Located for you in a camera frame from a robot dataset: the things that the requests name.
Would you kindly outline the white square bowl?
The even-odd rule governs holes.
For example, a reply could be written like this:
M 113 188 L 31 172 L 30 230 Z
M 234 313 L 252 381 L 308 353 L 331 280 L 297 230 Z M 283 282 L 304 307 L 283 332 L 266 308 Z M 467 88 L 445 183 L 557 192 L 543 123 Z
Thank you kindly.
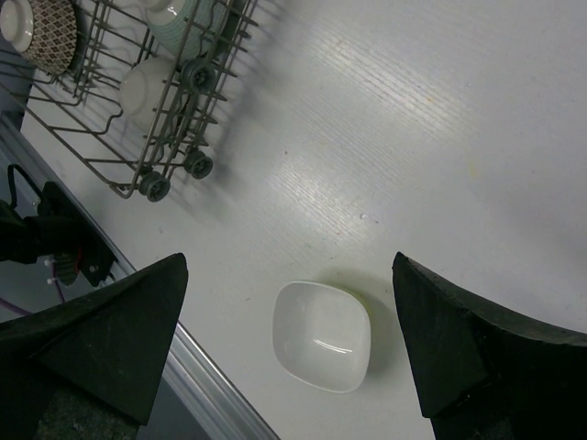
M 271 344 L 281 367 L 322 391 L 345 394 L 364 381 L 371 358 L 371 318 L 356 294 L 295 280 L 277 294 Z

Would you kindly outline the small flower shaped dish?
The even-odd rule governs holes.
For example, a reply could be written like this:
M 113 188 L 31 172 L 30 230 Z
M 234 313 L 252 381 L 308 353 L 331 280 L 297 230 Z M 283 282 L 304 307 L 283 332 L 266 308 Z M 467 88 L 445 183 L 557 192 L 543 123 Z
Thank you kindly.
M 174 130 L 188 99 L 187 93 L 179 94 L 179 73 L 166 57 L 139 63 L 124 76 L 118 93 L 124 115 L 145 134 L 157 120 L 154 135 Z

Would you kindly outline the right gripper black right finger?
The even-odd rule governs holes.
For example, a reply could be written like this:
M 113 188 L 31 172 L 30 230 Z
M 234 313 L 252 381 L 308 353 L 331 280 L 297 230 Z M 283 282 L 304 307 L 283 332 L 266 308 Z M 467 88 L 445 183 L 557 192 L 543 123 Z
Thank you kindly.
M 435 438 L 585 438 L 584 333 L 507 309 L 402 253 L 393 293 Z

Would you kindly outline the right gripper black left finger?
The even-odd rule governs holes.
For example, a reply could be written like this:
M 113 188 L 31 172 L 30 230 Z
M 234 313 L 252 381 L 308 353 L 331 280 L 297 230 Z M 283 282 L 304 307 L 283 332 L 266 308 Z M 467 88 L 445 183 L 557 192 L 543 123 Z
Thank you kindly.
M 148 424 L 188 283 L 176 253 L 1 324 L 4 439 L 134 439 Z

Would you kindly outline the brown geometric pattern bowl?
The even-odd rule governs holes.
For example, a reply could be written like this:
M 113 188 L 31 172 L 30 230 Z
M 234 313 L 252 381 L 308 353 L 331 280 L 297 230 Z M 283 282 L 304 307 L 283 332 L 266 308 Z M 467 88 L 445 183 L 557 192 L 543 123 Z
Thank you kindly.
M 2 37 L 25 60 L 51 75 L 72 64 L 78 26 L 71 1 L 3 1 Z

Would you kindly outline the pale teal bowl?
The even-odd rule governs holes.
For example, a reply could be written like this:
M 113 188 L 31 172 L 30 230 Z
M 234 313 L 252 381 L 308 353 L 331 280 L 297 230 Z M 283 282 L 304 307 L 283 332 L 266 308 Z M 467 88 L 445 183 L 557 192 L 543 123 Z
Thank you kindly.
M 227 21 L 225 1 L 143 0 L 148 28 L 177 65 L 213 54 Z

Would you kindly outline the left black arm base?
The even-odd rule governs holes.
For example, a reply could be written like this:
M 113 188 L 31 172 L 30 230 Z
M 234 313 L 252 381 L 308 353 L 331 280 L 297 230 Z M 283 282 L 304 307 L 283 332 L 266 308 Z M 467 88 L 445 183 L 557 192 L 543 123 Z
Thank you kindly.
M 37 213 L 17 211 L 15 174 L 19 173 L 39 197 Z M 110 274 L 115 256 L 82 211 L 54 181 L 42 188 L 16 164 L 6 169 L 10 201 L 1 202 L 1 260 L 33 264 L 40 257 L 65 256 L 75 274 L 81 273 L 96 287 Z

